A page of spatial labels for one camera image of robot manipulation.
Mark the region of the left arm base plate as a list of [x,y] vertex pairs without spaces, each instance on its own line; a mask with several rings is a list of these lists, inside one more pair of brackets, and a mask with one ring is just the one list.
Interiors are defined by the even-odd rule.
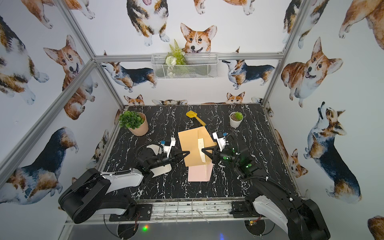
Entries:
[[126,222],[126,221],[149,221],[153,210],[152,204],[139,204],[134,208],[130,207],[122,215],[110,215],[110,222]]

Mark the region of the brown kraft envelope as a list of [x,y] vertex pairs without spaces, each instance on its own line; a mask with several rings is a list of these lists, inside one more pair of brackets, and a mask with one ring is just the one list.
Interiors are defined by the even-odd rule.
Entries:
[[201,149],[215,146],[213,139],[205,127],[190,129],[178,133],[181,148],[183,151],[189,151],[190,154],[185,157],[186,167],[208,165],[212,160],[205,154],[202,160]]

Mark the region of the cream letter paper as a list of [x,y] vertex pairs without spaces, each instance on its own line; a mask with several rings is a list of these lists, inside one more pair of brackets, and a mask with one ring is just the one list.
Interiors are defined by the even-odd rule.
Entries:
[[203,138],[198,139],[198,150],[200,153],[201,160],[205,164],[206,163],[206,155],[202,151],[202,149],[204,147],[205,147],[204,139]]

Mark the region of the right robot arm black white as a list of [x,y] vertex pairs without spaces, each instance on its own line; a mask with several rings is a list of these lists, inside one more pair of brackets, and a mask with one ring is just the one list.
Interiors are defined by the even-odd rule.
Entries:
[[302,199],[273,180],[266,170],[250,158],[247,150],[218,146],[203,148],[202,152],[214,163],[228,163],[241,182],[255,190],[239,204],[233,204],[234,218],[266,217],[284,230],[291,240],[328,240],[329,229],[318,205]]

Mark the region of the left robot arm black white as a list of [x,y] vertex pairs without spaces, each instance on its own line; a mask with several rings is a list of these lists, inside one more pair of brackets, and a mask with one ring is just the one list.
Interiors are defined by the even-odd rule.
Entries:
[[147,183],[155,175],[153,169],[180,163],[189,154],[189,151],[177,149],[166,152],[164,147],[160,147],[159,153],[155,153],[145,144],[136,151],[136,167],[120,172],[89,169],[59,197],[58,203],[76,224],[83,223],[94,215],[137,219],[140,212],[136,201],[128,195],[113,196],[111,192]]

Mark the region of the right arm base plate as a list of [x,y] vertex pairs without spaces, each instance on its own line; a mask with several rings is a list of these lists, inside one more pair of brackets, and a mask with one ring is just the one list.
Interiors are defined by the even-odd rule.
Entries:
[[262,215],[261,213],[262,210],[265,210],[265,206],[265,204],[257,201],[253,203],[248,200],[233,201],[231,202],[230,215],[235,219],[257,219],[261,217],[262,219],[269,220],[270,218],[268,216]]

